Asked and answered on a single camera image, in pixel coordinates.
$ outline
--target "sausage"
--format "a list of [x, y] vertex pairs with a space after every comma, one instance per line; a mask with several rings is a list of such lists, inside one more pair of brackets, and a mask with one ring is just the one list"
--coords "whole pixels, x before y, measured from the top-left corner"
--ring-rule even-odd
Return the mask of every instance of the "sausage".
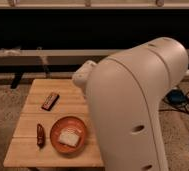
[[45, 145], [45, 132], [41, 124], [37, 124], [37, 145], [40, 148]]

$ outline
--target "black wall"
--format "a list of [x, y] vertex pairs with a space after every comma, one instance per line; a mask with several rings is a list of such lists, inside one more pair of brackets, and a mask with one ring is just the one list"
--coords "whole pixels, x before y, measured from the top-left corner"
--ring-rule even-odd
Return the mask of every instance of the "black wall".
[[0, 10], [0, 49], [126, 49], [161, 36], [189, 49], [189, 10]]

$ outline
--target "table leg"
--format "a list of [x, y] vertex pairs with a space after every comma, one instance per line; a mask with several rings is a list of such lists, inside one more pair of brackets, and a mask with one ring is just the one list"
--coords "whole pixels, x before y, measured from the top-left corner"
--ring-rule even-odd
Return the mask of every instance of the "table leg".
[[28, 169], [29, 169], [30, 171], [39, 171], [39, 169], [36, 168], [36, 167], [28, 167]]

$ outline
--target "chocolate bar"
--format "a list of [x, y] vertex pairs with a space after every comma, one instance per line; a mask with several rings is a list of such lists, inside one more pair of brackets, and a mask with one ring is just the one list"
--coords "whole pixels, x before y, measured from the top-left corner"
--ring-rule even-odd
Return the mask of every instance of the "chocolate bar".
[[50, 95], [47, 97], [46, 101], [43, 103], [41, 108], [50, 111], [58, 98], [59, 98], [59, 94], [54, 92], [50, 93]]

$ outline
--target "food item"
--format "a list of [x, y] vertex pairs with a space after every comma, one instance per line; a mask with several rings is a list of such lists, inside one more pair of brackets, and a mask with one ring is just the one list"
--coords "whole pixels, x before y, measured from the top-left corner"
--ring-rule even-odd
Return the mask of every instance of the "food item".
[[79, 140], [80, 136], [73, 129], [62, 130], [60, 136], [58, 137], [58, 142], [71, 147], [76, 147]]
[[37, 145], [40, 148], [45, 145], [45, 132], [41, 124], [37, 124]]
[[58, 98], [59, 98], [59, 94], [54, 92], [50, 93], [50, 95], [47, 97], [46, 101], [43, 103], [41, 108], [50, 111]]

